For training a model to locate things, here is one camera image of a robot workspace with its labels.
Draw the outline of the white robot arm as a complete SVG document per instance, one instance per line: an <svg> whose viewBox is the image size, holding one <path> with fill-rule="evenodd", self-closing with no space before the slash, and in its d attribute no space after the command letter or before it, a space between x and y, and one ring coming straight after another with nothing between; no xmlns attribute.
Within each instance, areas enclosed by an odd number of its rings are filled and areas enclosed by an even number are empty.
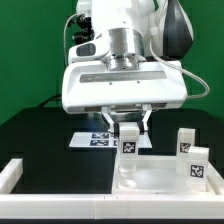
<svg viewBox="0 0 224 224"><path fill-rule="evenodd" d="M178 0L78 0L76 16L83 33L67 56L67 113L99 112L118 135L115 113L142 113L146 130L152 110L182 106L187 88L180 59L193 30Z"/></svg>

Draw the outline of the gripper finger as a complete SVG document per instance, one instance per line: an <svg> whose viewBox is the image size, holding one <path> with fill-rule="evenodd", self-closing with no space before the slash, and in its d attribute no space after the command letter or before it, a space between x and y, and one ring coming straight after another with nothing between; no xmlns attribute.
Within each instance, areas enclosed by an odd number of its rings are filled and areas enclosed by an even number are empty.
<svg viewBox="0 0 224 224"><path fill-rule="evenodd" d="M137 122L140 133L144 134L146 132L148 132L149 128L148 128L148 120L152 114L152 106L150 104L148 105L143 105L142 109L141 109L141 120Z"/></svg>
<svg viewBox="0 0 224 224"><path fill-rule="evenodd" d="M105 123L108 125L108 132L113 137L119 137L119 123L114 122L111 118L111 109L109 107L102 107L101 115Z"/></svg>

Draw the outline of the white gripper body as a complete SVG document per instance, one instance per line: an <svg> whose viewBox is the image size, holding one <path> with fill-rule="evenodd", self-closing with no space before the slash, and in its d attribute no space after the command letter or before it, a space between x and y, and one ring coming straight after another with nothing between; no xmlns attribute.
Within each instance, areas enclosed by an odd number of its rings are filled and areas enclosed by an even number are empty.
<svg viewBox="0 0 224 224"><path fill-rule="evenodd" d="M181 64L144 57L136 31L106 31L69 50L62 105L69 114L178 108L187 98Z"/></svg>

